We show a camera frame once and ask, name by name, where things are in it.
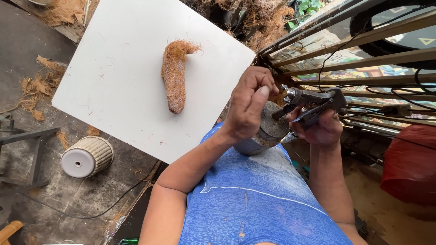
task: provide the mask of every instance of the blue shirt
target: blue shirt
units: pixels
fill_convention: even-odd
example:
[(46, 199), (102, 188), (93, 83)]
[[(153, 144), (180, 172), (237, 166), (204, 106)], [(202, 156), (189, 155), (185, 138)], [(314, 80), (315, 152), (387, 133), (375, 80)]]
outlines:
[[(206, 134), (202, 143), (222, 123)], [(352, 245), (279, 144), (256, 156), (227, 150), (187, 197), (180, 245)]]

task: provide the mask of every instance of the spray gun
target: spray gun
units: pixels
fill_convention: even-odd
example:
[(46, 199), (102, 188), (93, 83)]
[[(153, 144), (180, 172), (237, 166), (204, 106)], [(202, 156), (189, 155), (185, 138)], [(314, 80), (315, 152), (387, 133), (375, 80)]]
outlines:
[(298, 138), (294, 132), (290, 131), (284, 116), (301, 104), (305, 106), (293, 123), (299, 122), (304, 129), (315, 124), (319, 119), (319, 114), (326, 109), (334, 109), (342, 116), (347, 114), (348, 103), (338, 87), (327, 88), (322, 92), (288, 88), (286, 85), (281, 85), (281, 88), (286, 104), (280, 107), (274, 102), (267, 101), (261, 114), (258, 132), (251, 139), (236, 144), (234, 148), (238, 152), (252, 156), (278, 145), (282, 140), (287, 143)]

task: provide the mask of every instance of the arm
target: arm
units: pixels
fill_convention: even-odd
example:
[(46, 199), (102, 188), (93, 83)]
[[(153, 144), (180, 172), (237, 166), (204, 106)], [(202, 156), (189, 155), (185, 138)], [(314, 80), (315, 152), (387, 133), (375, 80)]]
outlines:
[(292, 123), (301, 107), (297, 107), (287, 120), (300, 138), (310, 143), (309, 188), (323, 209), (355, 245), (367, 245), (354, 225), (354, 210), (350, 193), (342, 172), (342, 125), (334, 110), (320, 114), (318, 123), (303, 130)]
[(256, 134), (260, 113), (270, 91), (279, 92), (270, 71), (248, 67), (232, 92), (223, 126), (208, 140), (168, 166), (157, 179), (139, 245), (178, 244), (186, 214), (187, 194), (226, 150)]

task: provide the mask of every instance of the hand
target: hand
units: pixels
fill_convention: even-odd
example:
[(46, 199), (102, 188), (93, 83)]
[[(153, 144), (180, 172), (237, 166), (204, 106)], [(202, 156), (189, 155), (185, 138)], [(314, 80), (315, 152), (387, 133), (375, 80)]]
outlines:
[(227, 118), (218, 131), (230, 144), (253, 137), (260, 127), (260, 114), (269, 93), (278, 94), (267, 68), (250, 66), (232, 92)]
[(312, 146), (329, 147), (339, 143), (342, 133), (342, 125), (339, 117), (333, 109), (326, 109), (319, 115), (317, 123), (307, 130), (304, 130), (300, 123), (292, 122), (297, 118), (304, 105), (296, 107), (286, 116), (289, 128), (292, 129), (299, 138), (305, 139)]

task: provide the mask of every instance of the concrete floor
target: concrete floor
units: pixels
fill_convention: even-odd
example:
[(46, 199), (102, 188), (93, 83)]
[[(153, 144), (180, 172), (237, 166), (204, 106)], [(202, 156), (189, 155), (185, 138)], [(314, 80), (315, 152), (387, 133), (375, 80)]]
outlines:
[[(0, 1), (0, 111), (13, 107), (21, 96), (19, 81), (23, 77), (33, 77), (42, 69), (36, 63), (41, 55), (68, 64), (76, 46), (54, 29), (29, 16), (27, 12)], [(36, 129), (52, 126), (62, 127), (69, 145), (86, 136), (88, 125), (41, 103), (45, 120), (36, 121), (30, 113), (17, 109), (12, 111), (15, 121)], [(0, 133), (0, 137), (9, 133)], [(75, 179), (64, 173), (60, 158), (64, 149), (61, 143), (50, 136), (44, 150), (40, 181), (50, 180), (48, 186), (36, 188), (25, 195), (51, 205), (75, 216), (93, 216), (110, 207), (130, 187), (146, 176), (157, 159), (110, 135), (102, 133), (115, 151), (112, 165), (87, 179)], [(33, 157), (35, 140), (25, 140), (2, 147), (0, 169), (4, 177), (25, 180)], [(0, 189), (14, 188), (0, 183)], [(59, 244), (63, 240), (75, 243), (98, 245), (103, 241), (108, 221), (115, 214), (125, 214), (143, 188), (143, 184), (129, 192), (106, 214), (89, 220), (68, 217), (51, 208), (32, 201), (22, 194), (0, 197), (0, 229), (14, 220), (24, 223), (24, 227), (13, 235), (11, 244), (26, 244), (27, 236), (32, 235), (39, 244)]]

